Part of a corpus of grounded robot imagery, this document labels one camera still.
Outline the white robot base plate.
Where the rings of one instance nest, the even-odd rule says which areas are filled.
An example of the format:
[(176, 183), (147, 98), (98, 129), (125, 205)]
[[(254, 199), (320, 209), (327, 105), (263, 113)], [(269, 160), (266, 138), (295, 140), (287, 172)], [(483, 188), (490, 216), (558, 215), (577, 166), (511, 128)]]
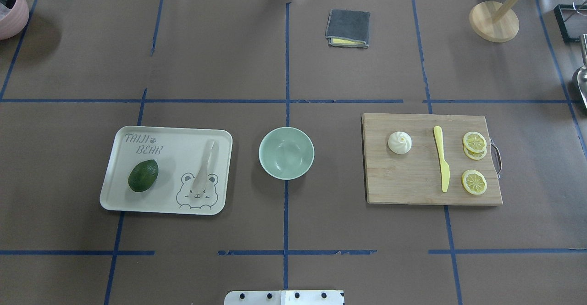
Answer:
[(342, 290), (256, 290), (228, 292), (225, 305), (344, 305)]

